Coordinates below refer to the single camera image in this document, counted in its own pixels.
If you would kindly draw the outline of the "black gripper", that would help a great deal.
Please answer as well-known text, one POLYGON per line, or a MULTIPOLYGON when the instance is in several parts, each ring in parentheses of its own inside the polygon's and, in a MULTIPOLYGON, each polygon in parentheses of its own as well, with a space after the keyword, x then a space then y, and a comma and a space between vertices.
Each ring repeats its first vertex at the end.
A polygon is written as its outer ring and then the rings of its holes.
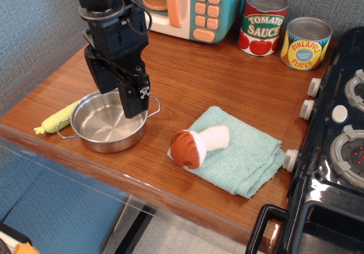
POLYGON ((118 88, 125 117, 131 119, 149 107, 150 80, 141 58, 148 45, 144 10, 133 2, 101 9, 82 8, 89 45, 84 56, 101 94, 118 88))

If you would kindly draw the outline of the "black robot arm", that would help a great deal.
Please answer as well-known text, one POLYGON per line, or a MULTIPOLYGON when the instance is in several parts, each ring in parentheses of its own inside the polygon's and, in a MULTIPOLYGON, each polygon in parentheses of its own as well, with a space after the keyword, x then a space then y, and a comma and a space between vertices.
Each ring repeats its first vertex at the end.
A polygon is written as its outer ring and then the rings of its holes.
POLYGON ((126 118, 146 111, 150 80, 141 53, 148 45, 141 0, 79 0, 80 17, 87 22, 84 56, 101 94, 117 89, 126 118))

